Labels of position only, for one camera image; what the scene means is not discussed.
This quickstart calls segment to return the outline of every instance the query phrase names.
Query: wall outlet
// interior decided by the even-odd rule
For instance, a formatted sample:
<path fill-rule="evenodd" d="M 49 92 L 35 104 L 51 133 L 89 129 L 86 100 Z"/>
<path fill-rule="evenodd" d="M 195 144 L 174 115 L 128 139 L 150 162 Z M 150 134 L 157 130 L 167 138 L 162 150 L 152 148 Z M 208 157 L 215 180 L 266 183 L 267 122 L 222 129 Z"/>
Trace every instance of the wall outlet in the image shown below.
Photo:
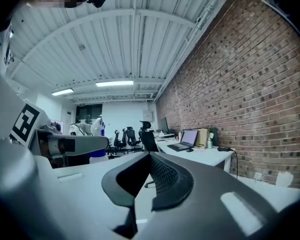
<path fill-rule="evenodd" d="M 261 177 L 262 177 L 262 173 L 260 172 L 255 172 L 254 173 L 254 179 L 257 180 L 257 181 L 261 181 Z"/>

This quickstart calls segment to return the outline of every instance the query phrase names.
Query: fluorescent light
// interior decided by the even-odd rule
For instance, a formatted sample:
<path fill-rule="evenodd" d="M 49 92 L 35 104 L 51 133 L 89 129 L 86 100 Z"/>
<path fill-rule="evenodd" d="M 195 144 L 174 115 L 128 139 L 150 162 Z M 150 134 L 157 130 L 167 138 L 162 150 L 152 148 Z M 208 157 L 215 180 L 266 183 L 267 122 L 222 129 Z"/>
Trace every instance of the fluorescent light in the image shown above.
<path fill-rule="evenodd" d="M 73 92 L 74 92 L 74 90 L 72 88 L 69 88 L 69 89 L 53 92 L 52 95 L 57 96 L 57 95 L 68 94 L 68 93 L 73 93 Z"/>
<path fill-rule="evenodd" d="M 134 81 L 115 81 L 115 82 L 96 82 L 96 86 L 104 87 L 104 86 L 132 86 Z"/>

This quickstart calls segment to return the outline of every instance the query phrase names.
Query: mesh chair back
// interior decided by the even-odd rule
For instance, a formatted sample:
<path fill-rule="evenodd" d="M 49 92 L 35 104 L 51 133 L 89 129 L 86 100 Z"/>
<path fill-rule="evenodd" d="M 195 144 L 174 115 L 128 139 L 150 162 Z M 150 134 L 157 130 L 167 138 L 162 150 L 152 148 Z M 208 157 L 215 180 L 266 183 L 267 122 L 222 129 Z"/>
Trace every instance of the mesh chair back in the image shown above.
<path fill-rule="evenodd" d="M 142 132 L 141 140 L 142 140 L 142 143 L 144 146 L 144 150 L 150 151 L 150 152 L 158 152 L 159 151 L 153 132 L 151 132 L 151 131 Z"/>

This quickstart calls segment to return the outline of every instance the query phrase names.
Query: headrest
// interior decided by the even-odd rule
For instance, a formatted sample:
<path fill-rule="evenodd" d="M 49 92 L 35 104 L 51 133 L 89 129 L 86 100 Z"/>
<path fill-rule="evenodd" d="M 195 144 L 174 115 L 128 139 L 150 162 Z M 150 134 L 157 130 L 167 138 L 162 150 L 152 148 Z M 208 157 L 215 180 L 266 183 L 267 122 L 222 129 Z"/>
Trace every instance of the headrest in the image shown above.
<path fill-rule="evenodd" d="M 151 128 L 151 123 L 148 122 L 148 121 L 140 121 L 142 123 L 142 129 L 145 130 L 145 129 L 149 129 Z"/>

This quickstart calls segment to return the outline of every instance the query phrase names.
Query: paper bag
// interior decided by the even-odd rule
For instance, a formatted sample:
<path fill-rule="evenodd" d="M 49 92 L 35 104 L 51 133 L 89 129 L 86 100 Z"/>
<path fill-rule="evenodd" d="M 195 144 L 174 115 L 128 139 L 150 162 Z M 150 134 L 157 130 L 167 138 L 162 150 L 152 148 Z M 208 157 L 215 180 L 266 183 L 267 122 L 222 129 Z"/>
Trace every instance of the paper bag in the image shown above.
<path fill-rule="evenodd" d="M 209 138 L 209 129 L 207 128 L 202 128 L 202 129 L 198 129 L 198 134 L 196 136 L 196 139 L 195 139 L 195 143 L 194 145 L 195 146 L 205 146 L 207 147 L 207 141 L 208 141 L 208 138 Z"/>

